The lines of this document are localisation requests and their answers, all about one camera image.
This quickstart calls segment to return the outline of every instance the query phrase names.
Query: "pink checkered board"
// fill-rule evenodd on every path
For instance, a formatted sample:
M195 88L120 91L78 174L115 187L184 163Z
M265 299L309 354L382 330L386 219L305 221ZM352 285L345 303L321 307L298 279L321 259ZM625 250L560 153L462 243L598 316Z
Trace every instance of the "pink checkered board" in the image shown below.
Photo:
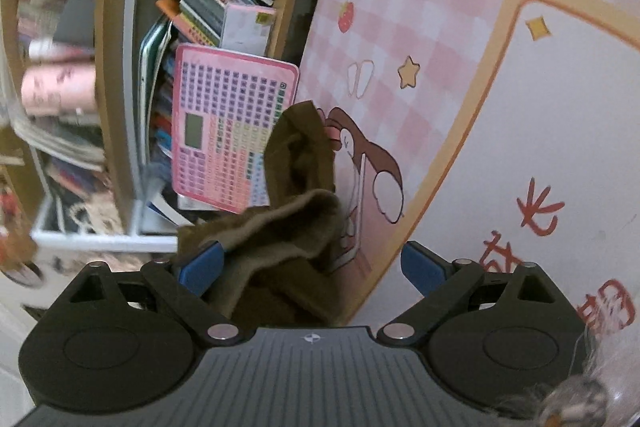
M175 192L235 213L269 204L264 149L278 118L293 103L298 68L181 44L175 71Z

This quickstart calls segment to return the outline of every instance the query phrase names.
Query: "red chinese character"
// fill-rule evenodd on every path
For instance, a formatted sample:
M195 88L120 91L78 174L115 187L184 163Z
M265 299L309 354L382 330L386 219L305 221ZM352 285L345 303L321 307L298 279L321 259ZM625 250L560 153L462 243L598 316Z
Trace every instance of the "red chinese character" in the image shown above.
M491 233L494 234L494 238L491 241L484 241L486 250L484 250L480 258L480 266L487 270L487 272L511 273L522 261L514 256L511 251L511 243L507 242L505 247L498 246L498 241L502 238L501 233L495 230L492 230ZM495 253L493 256L495 259L489 259L492 253Z
M522 215L523 215L522 223L520 224L520 226L524 227L525 225L529 225L531 227L531 230L533 230L536 233L536 235L539 235L539 236L550 235L554 233L554 230L558 226L558 217L554 216L551 219L551 224L549 225L548 229L542 229L542 227L539 227L539 225L533 220L533 217L536 214L551 214L553 212L557 212L562 207L564 207L564 201L561 201L560 203L548 204L547 206L541 206L542 203L544 203L545 198L548 196L549 192L551 191L551 185L549 185L547 188L545 188L545 190L540 192L538 199L534 203L533 193L535 188L536 188L536 180L535 178L532 178L531 181L529 182L529 192L527 193L527 204L522 203L522 200L520 198L516 198L520 211L522 212Z
M613 333L636 320L633 299L622 283L609 279L598 289L598 296L585 295L586 302L576 311L594 333Z

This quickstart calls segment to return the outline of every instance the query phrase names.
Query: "pink educational board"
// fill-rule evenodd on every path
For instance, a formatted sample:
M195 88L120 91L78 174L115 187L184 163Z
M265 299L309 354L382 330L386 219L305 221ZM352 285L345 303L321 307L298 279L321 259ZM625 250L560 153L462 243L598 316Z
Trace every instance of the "pink educational board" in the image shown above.
M262 158L296 95L298 68L181 44L172 116L175 192L229 212L269 204Z
M585 322L611 293L634 322L638 17L640 0L318 0L298 99L337 149L345 320L415 239L494 271L537 261Z

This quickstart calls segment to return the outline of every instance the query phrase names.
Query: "brown fabric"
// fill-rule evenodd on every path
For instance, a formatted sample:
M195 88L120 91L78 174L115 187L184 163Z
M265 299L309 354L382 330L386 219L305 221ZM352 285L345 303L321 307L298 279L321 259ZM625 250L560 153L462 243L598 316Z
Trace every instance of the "brown fabric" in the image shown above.
M222 245L225 268L204 299L240 327L332 325L339 295L316 267L338 248L342 214L332 193L333 152L311 102L282 114L264 170L271 206L181 228L177 260Z

